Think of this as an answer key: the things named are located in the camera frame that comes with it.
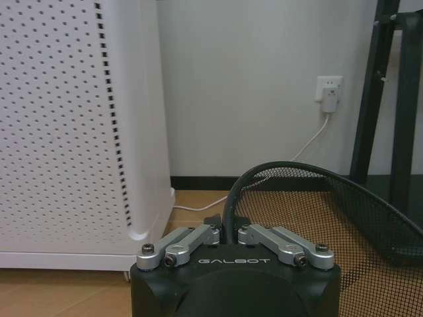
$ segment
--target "wooden floor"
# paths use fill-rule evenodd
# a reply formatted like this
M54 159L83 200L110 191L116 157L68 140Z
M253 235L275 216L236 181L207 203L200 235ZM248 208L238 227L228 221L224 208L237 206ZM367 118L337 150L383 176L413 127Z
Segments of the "wooden floor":
M203 207L227 192L177 191L176 203ZM197 227L221 213L223 203L207 211L174 210L167 231ZM0 269L1 317L127 317L130 285L121 272Z

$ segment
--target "black metal stand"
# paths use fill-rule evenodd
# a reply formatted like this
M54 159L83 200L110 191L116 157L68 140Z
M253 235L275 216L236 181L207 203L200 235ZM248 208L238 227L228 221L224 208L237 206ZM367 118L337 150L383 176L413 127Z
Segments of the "black metal stand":
M389 202L408 212L414 128L423 54L423 11L398 13L399 0L379 0L350 170L365 185L394 30L402 30Z

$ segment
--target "white power adapter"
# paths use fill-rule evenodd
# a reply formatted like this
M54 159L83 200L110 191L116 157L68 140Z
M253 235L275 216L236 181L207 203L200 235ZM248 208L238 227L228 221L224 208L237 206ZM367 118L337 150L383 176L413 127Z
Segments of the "white power adapter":
M339 103L339 88L325 87L321 101L321 110L324 113L331 114L336 111Z

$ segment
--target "perforated panel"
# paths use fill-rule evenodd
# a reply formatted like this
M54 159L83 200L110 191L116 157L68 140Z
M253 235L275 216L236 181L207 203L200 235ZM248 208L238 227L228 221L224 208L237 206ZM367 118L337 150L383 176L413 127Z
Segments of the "perforated panel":
M0 249L106 252L131 225L101 1L0 1Z

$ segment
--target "silver metal link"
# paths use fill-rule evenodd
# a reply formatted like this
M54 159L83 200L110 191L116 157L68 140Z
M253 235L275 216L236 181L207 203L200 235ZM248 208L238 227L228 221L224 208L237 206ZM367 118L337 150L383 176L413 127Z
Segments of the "silver metal link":
M250 225L239 229L238 243L262 244L275 253L278 259L285 264L297 267L303 267L307 264L307 258L301 246L284 240L260 225Z
M158 267L160 265L160 261L165 256L166 247L169 244L173 244L183 239L190 232L192 232L192 229L177 228L155 243L152 253L143 254L142 250L139 251L137 255L138 268L142 270L150 270Z
M190 254L201 244L219 244L219 229L200 225L181 241L166 247L165 265L176 267L190 261Z
M277 234L279 237L300 245L304 249L304 252L307 255L307 260L312 266L318 269L333 268L335 263L335 255L332 250L328 249L327 246L326 248L322 248L321 244L316 245L300 237L294 232L285 229L284 227L274 227L270 230Z

